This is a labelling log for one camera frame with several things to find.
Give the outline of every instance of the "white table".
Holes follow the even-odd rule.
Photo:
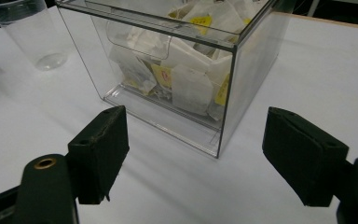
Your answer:
[[[65,28],[56,8],[50,10]],[[20,184],[32,159],[67,143],[109,107],[94,90],[69,36],[68,62],[39,72],[0,30],[0,192]],[[128,117],[131,150],[111,203],[79,205],[87,223],[336,223],[304,207],[262,153],[269,106],[292,110],[351,147],[358,158],[358,28],[293,17],[281,53],[221,159]]]

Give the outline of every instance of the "clear plastic bin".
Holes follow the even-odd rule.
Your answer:
[[[100,97],[216,158],[295,0],[57,0]]]

